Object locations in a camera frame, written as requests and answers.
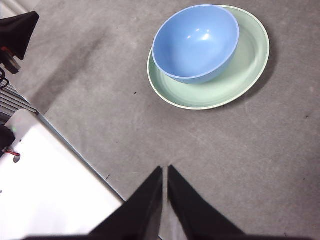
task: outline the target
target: plate rim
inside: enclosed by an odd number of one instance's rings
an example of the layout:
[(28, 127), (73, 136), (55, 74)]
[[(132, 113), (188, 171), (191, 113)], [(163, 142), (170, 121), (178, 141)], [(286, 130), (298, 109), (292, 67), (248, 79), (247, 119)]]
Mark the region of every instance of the plate rim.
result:
[(168, 104), (171, 104), (177, 108), (181, 108), (181, 109), (188, 109), (188, 110), (208, 110), (208, 109), (214, 109), (214, 108), (218, 108), (218, 107), (221, 107), (223, 105), (226, 105), (236, 99), (238, 99), (239, 97), (241, 97), (243, 94), (245, 94), (250, 88), (252, 88), (252, 86), (258, 81), (258, 79), (261, 77), (262, 73), (264, 72), (264, 70), (266, 69), (266, 66), (267, 66), (267, 63), (268, 63), (268, 60), (269, 60), (269, 56), (270, 56), (270, 40), (269, 40), (269, 36), (268, 36), (268, 33), (266, 31), (266, 28), (264, 27), (264, 25), (259, 21), (258, 18), (256, 18), (253, 14), (251, 14), (250, 12), (246, 11), (246, 10), (243, 10), (239, 7), (236, 7), (236, 6), (230, 6), (230, 5), (218, 5), (219, 7), (222, 7), (222, 8), (226, 8), (226, 9), (235, 9), (235, 10), (238, 10), (240, 12), (243, 12), (245, 14), (247, 14), (248, 16), (250, 16), (251, 18), (253, 18), (261, 27), (263, 33), (264, 33), (264, 36), (265, 36), (265, 39), (267, 41), (267, 49), (266, 49), (266, 58), (264, 60), (264, 63), (263, 63), (263, 66), (261, 68), (261, 71), (258, 73), (258, 75), (256, 76), (256, 78), (252, 81), (252, 83), (245, 89), (243, 90), (241, 93), (237, 94), (236, 96), (224, 101), (224, 102), (221, 102), (219, 104), (215, 104), (215, 105), (210, 105), (210, 106), (203, 106), (203, 107), (190, 107), (190, 106), (183, 106), (183, 105), (180, 105), (180, 104), (177, 104), (177, 103), (174, 103), (168, 99), (166, 99), (164, 96), (162, 96), (158, 90), (155, 88), (152, 80), (151, 80), (151, 77), (150, 77), (150, 71), (149, 71), (149, 65), (150, 65), (150, 57), (152, 55), (152, 47), (151, 47), (151, 50), (149, 52), (149, 56), (148, 56), (148, 60), (147, 60), (147, 65), (146, 65), (146, 68), (147, 68), (147, 74), (148, 74), (148, 79), (149, 79), (149, 82), (153, 88), (153, 90), (155, 91), (155, 93), (160, 97), (162, 98), (165, 102), (167, 102)]

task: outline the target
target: bowl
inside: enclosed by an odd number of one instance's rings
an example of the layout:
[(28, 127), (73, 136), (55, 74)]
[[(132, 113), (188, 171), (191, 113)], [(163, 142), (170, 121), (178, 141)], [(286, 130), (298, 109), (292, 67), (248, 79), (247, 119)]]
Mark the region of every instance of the bowl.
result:
[(155, 65), (185, 84), (208, 82), (230, 63), (239, 40), (236, 18), (215, 5), (177, 12), (159, 29), (152, 45)]

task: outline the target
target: green plate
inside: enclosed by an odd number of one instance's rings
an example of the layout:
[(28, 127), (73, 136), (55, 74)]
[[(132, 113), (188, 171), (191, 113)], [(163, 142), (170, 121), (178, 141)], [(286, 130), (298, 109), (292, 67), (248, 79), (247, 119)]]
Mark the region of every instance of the green plate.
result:
[(220, 107), (239, 98), (259, 79), (269, 57), (269, 38), (261, 22), (251, 13), (221, 6), (237, 19), (240, 37), (229, 67), (220, 76), (202, 84), (184, 84), (165, 75), (149, 53), (147, 71), (154, 91), (178, 108), (205, 110)]

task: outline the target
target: floor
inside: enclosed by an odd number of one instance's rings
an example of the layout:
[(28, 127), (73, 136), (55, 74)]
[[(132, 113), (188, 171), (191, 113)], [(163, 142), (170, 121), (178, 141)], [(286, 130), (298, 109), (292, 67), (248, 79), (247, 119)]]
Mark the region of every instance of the floor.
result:
[[(179, 109), (151, 88), (148, 53), (168, 17), (204, 3), (260, 19), (270, 57), (236, 101)], [(123, 198), (173, 164), (246, 233), (319, 239), (320, 1), (42, 0), (35, 10), (11, 82)], [(167, 202), (160, 233), (184, 239)]]

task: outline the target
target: cable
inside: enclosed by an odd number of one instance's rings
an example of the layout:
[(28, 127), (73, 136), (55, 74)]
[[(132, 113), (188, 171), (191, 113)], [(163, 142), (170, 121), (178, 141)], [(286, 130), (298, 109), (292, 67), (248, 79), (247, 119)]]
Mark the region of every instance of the cable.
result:
[(3, 70), (1, 67), (0, 67), (0, 72), (1, 72), (0, 84), (1, 84), (3, 81), (6, 81), (6, 84), (5, 84), (5, 85), (0, 86), (0, 90), (1, 90), (1, 89), (4, 89), (6, 86), (9, 85), (9, 80), (6, 79), (6, 72), (5, 72), (5, 70)]

